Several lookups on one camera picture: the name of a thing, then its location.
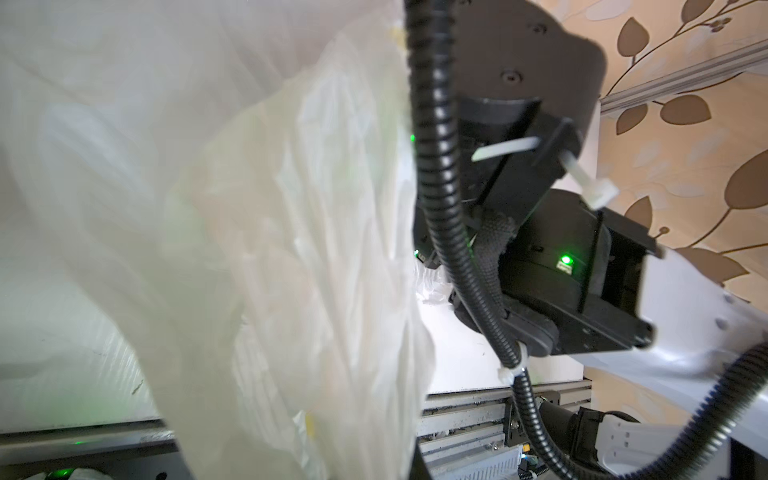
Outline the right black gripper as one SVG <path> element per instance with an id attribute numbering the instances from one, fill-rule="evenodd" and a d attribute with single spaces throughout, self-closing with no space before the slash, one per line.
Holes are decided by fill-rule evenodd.
<path id="1" fill-rule="evenodd" d="M 528 1 L 413 5 L 417 204 L 430 222 L 479 205 L 524 223 L 578 154 L 602 49 Z"/>

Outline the white plastic bag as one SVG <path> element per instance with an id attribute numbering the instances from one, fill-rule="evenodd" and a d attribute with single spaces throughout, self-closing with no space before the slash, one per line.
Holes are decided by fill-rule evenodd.
<path id="1" fill-rule="evenodd" d="M 5 1 L 1 146 L 199 479 L 404 479 L 415 295 L 399 1 Z"/>

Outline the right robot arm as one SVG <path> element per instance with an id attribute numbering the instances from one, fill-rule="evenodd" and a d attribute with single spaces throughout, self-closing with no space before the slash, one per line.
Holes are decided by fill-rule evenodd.
<path id="1" fill-rule="evenodd" d="M 578 164 L 601 47 L 527 1 L 404 8 L 414 241 L 511 371 L 534 452 L 562 478 L 604 479 L 640 431 L 596 413 L 543 415 L 527 362 L 569 355 L 692 411 L 640 477 L 695 477 L 730 439 L 765 454 L 765 313 L 611 211 L 610 183 Z"/>

